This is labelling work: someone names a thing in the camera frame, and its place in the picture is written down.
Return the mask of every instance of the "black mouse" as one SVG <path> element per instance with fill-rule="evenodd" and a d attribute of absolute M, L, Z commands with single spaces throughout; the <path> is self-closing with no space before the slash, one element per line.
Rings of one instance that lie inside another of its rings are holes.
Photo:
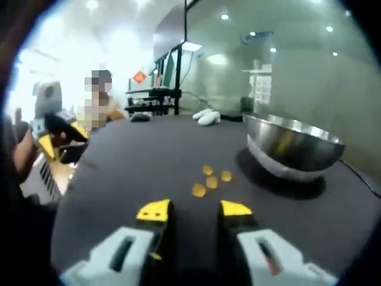
<path fill-rule="evenodd" d="M 147 121 L 150 121 L 151 118 L 148 116 L 148 115 L 144 115 L 144 114 L 134 114 L 132 117 L 131 117 L 131 122 L 147 122 Z"/>

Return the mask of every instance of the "red sign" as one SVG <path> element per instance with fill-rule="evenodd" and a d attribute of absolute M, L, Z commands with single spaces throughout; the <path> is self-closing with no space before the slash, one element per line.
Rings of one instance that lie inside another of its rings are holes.
<path fill-rule="evenodd" d="M 134 77 L 133 77 L 134 81 L 137 82 L 138 84 L 143 82 L 146 78 L 147 78 L 147 76 L 141 70 L 139 70 L 138 73 L 136 75 L 134 75 Z"/>

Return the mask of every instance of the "glass wall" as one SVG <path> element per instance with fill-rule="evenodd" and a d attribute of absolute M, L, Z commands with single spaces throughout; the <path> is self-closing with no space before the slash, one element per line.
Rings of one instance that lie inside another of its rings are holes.
<path fill-rule="evenodd" d="M 293 118 L 340 136 L 381 179 L 380 70 L 351 12 L 331 0 L 201 0 L 188 12 L 180 106 Z"/>

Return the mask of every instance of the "stainless steel bowl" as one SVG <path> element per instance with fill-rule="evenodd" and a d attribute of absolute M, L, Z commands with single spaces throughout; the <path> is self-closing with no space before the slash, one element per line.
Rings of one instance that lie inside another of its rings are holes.
<path fill-rule="evenodd" d="M 342 156 L 345 144 L 320 128 L 272 114 L 244 113 L 248 147 L 276 176 L 312 181 Z"/>

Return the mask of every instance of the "black table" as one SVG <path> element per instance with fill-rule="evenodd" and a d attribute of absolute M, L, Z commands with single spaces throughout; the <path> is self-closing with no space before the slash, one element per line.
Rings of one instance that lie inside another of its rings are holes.
<path fill-rule="evenodd" d="M 246 145 L 243 123 L 202 127 L 189 116 L 150 122 L 110 123 L 90 141 L 72 185 L 61 200 L 52 240 L 52 262 L 64 271 L 114 230 L 135 221 L 150 201 L 171 198 L 176 208 L 179 271 L 216 270 L 219 201 L 253 209 L 304 254 L 306 261 L 339 275 L 367 241 L 381 214 L 377 199 L 342 163 L 323 179 L 300 185 L 275 179 L 258 166 Z M 204 198 L 192 196 L 204 182 L 201 167 L 230 170 Z"/>

